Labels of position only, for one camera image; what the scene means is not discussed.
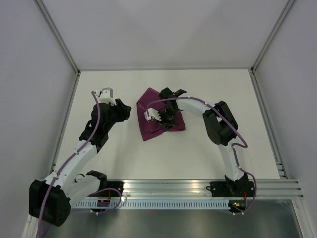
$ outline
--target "vent grille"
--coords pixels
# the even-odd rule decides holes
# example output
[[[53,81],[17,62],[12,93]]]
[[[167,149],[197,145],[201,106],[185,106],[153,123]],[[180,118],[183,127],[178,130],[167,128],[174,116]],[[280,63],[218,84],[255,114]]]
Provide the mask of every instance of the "vent grille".
[[[111,201],[108,207],[97,206],[97,199],[84,199],[77,203],[74,209],[111,209],[118,201]],[[229,200],[126,200],[121,202],[121,209],[170,209],[170,210],[227,210]]]

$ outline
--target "black wire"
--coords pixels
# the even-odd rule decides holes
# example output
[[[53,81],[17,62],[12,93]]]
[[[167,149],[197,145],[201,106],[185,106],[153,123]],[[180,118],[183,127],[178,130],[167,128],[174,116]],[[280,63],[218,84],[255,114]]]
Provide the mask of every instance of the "black wire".
[[[78,174],[78,175],[81,175],[83,178],[85,177],[83,174]],[[78,176],[78,175],[77,175],[77,176]],[[77,176],[76,176],[76,177],[77,177]],[[74,181],[77,182],[76,178],[74,179]]]

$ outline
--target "white wall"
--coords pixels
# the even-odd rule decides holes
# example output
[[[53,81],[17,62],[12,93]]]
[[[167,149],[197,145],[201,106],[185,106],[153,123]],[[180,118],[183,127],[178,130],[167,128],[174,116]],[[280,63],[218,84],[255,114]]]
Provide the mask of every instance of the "white wall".
[[[299,0],[258,69],[283,162],[317,224],[317,1]]]
[[[287,0],[44,0],[81,70],[250,67]]]
[[[32,0],[0,7],[0,233],[17,238],[47,175],[75,74]]]

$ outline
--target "white table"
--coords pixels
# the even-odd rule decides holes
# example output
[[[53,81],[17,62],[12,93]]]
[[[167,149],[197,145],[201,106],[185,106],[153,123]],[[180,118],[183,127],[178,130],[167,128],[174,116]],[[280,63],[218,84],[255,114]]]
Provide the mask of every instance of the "white table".
[[[264,122],[247,70],[87,71],[80,75],[57,167],[74,151],[95,104],[91,91],[114,89],[114,98],[132,107],[128,121],[117,123],[99,154],[83,169],[102,172],[109,179],[223,179],[220,151],[208,138],[202,119],[183,112],[186,130],[165,132],[144,142],[139,131],[136,102],[148,87],[157,91],[187,90],[209,102],[225,101],[239,132],[249,144],[238,148],[244,169],[258,179],[279,179]]]

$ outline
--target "red cloth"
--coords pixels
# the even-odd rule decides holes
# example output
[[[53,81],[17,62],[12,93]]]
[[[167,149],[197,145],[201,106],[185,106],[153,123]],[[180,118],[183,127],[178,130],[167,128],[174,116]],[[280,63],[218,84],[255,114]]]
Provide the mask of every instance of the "red cloth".
[[[147,109],[147,105],[150,102],[160,100],[159,92],[154,90],[153,88],[148,88],[145,93],[141,96],[141,98],[137,102],[137,114],[140,132],[143,138],[143,141],[150,140],[154,137],[157,137],[163,134],[163,128],[156,120],[147,121],[144,116],[144,112]],[[166,104],[164,102],[159,102],[151,105],[152,108],[159,111],[160,109],[164,109]],[[179,111],[175,116],[176,126],[169,129],[168,131],[180,131],[185,130],[185,122],[183,120],[183,116]]]

